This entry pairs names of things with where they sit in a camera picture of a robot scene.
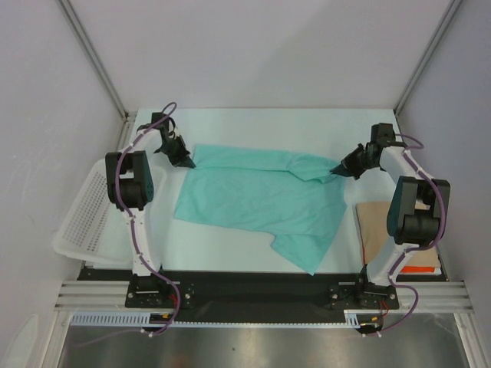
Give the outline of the teal green t shirt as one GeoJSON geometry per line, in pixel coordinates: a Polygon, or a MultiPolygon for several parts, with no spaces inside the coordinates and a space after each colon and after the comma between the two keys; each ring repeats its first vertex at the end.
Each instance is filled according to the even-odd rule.
{"type": "Polygon", "coordinates": [[[313,275],[347,205],[334,161],[307,153],[199,144],[176,219],[273,235],[283,258],[313,275]]]}

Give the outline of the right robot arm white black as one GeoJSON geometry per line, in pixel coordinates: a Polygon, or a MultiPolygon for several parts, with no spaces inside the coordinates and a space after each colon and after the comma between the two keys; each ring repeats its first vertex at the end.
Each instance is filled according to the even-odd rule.
{"type": "Polygon", "coordinates": [[[416,253],[436,247],[443,237],[450,184],[428,174],[412,157],[410,146],[397,136],[390,123],[373,125],[369,142],[358,145],[331,170],[337,176],[359,179],[367,170],[378,168],[396,185],[384,247],[363,266],[353,284],[329,288],[332,309],[396,309],[400,271],[416,253]]]}

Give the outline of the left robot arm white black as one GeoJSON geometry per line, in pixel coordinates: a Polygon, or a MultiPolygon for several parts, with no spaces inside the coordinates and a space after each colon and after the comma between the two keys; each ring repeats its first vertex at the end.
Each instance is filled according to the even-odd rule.
{"type": "Polygon", "coordinates": [[[168,300],[177,302],[178,291],[160,273],[160,256],[150,244],[150,205],[157,190],[149,158],[156,153],[166,156],[174,167],[196,167],[175,120],[163,111],[153,112],[128,146],[104,158],[108,198],[124,217],[133,252],[128,308],[159,308],[168,300]]]}

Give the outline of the folded beige t shirt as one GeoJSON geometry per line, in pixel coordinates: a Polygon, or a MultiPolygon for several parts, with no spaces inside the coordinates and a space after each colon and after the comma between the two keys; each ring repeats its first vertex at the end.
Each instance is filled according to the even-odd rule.
{"type": "Polygon", "coordinates": [[[389,239],[387,233],[387,214],[389,208],[389,202],[359,202],[355,206],[361,240],[361,251],[364,245],[384,247],[389,239]]]}

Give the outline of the white plastic laundry basket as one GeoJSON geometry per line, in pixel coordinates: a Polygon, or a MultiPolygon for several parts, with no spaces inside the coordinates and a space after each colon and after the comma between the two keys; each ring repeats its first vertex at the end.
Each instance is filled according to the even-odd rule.
{"type": "MultiPolygon", "coordinates": [[[[166,170],[150,165],[153,180],[153,201],[144,210],[132,209],[135,221],[137,244],[141,252],[156,268],[162,251],[157,244],[158,206],[166,182],[166,170]]],[[[61,228],[55,236],[53,248],[60,254],[99,265],[130,267],[134,258],[131,230],[126,218],[111,203],[107,195],[106,167],[103,159],[92,167],[61,228]]]]}

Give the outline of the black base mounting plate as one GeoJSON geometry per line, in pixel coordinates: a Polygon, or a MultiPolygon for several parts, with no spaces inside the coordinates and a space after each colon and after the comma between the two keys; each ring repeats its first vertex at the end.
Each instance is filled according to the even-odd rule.
{"type": "Polygon", "coordinates": [[[168,271],[164,277],[174,285],[129,270],[83,268],[77,279],[122,282],[124,308],[149,311],[154,325],[170,320],[174,307],[181,323],[328,324],[342,321],[346,310],[379,314],[403,306],[402,290],[375,287],[358,274],[168,271]]]}

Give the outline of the left aluminium corner post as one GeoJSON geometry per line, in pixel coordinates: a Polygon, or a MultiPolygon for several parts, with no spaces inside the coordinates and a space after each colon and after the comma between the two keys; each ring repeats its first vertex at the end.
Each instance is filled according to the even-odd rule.
{"type": "Polygon", "coordinates": [[[104,66],[104,62],[97,52],[97,49],[95,48],[86,28],[84,27],[81,18],[77,14],[72,1],[56,0],[55,2],[66,19],[68,26],[72,30],[75,39],[81,47],[81,50],[84,52],[84,55],[92,67],[93,72],[100,82],[100,85],[104,89],[106,95],[109,97],[111,105],[117,111],[117,115],[119,116],[121,123],[118,130],[116,147],[121,149],[128,141],[128,134],[130,132],[130,128],[134,124],[136,114],[134,112],[130,112],[124,106],[120,94],[117,92],[114,82],[104,66]]]}

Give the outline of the aluminium corner post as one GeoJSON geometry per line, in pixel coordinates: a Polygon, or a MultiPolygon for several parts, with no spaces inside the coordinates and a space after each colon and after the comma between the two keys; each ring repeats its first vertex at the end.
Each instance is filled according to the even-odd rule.
{"type": "Polygon", "coordinates": [[[422,78],[425,70],[429,67],[430,62],[436,55],[440,44],[446,37],[452,24],[460,13],[461,8],[465,4],[464,0],[452,0],[449,2],[446,10],[444,11],[441,19],[439,20],[430,40],[427,43],[417,65],[411,74],[408,82],[406,83],[402,93],[400,94],[395,107],[393,108],[394,116],[398,119],[403,112],[407,102],[411,95],[414,93],[420,79],[422,78]]]}
{"type": "Polygon", "coordinates": [[[128,134],[130,132],[130,128],[134,124],[136,114],[134,112],[130,112],[124,106],[120,94],[117,92],[114,82],[104,66],[104,62],[97,52],[97,49],[95,48],[86,28],[84,27],[81,18],[77,14],[72,1],[56,0],[55,2],[66,19],[68,26],[72,30],[75,39],[81,47],[81,50],[84,52],[84,55],[92,67],[93,72],[100,82],[100,85],[104,89],[106,95],[109,97],[111,105],[117,111],[117,115],[119,116],[121,123],[118,130],[116,147],[121,149],[128,141],[128,134]]]}

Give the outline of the right aluminium corner post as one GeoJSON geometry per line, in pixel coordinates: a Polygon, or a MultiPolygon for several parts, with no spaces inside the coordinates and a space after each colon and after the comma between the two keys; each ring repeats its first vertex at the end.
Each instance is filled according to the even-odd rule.
{"type": "Polygon", "coordinates": [[[446,10],[444,11],[441,19],[439,20],[430,40],[427,43],[417,65],[411,74],[408,82],[406,83],[402,93],[400,94],[395,107],[393,108],[394,116],[398,119],[403,112],[407,102],[411,95],[414,93],[420,79],[422,78],[425,70],[429,67],[430,62],[436,55],[440,44],[446,37],[452,24],[460,13],[461,8],[465,4],[464,0],[452,0],[449,2],[446,10]]]}

